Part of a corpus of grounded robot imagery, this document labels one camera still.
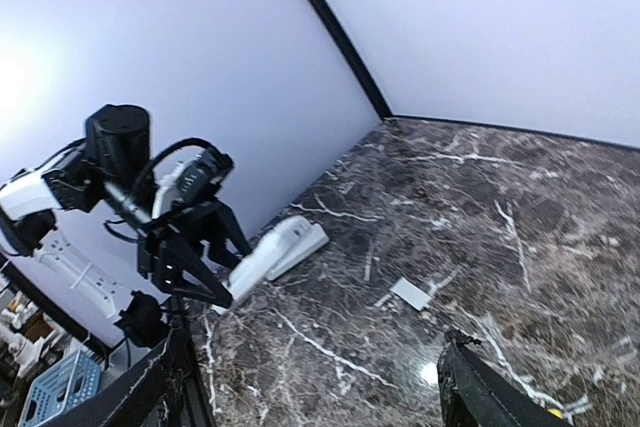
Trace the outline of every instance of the marble tabletop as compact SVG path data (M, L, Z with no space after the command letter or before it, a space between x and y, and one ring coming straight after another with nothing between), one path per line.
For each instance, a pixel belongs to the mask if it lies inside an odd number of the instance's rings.
M223 318L189 305L219 427L442 426L451 328L574 425L640 425L638 212L638 152L385 121L282 212L328 246Z

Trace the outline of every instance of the robotic arm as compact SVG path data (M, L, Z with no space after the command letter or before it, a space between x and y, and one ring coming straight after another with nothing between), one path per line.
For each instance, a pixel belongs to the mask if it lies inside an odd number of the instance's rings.
M151 159L150 116L140 107L103 107L86 120L85 135L0 188L0 230L17 255L59 273L137 345L158 341L163 326L157 302L132 292L75 248L54 211L90 213L104 200L119 223L137 233L127 240L137 244L137 269L144 278L161 292L213 304L221 313L265 276L273 280L328 242L320 226L293 217L254 251L231 208L216 197L234 167L231 158L209 142L185 139ZM156 183L155 166L187 146L202 152ZM228 241L237 253L228 250ZM202 261L204 242L209 259L232 271L227 282ZM197 283L187 281L185 272Z

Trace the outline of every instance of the plastic basket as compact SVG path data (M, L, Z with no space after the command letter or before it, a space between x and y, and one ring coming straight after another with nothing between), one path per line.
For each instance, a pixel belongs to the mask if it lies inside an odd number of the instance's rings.
M100 374L100 365L81 350L52 365L31 384L19 426L37 427L93 397Z

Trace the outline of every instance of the yellow object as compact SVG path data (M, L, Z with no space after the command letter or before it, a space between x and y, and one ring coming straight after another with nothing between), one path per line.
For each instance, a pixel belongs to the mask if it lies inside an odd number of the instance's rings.
M558 409L549 409L549 412L555 415L556 417L558 417L559 419L564 419L562 412L560 412Z

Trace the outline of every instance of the blue plastic crate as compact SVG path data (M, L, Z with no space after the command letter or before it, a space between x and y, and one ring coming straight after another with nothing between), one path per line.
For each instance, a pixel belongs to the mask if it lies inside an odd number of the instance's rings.
M31 384L20 427L37 427L93 397L101 373L100 365L80 350L52 365Z

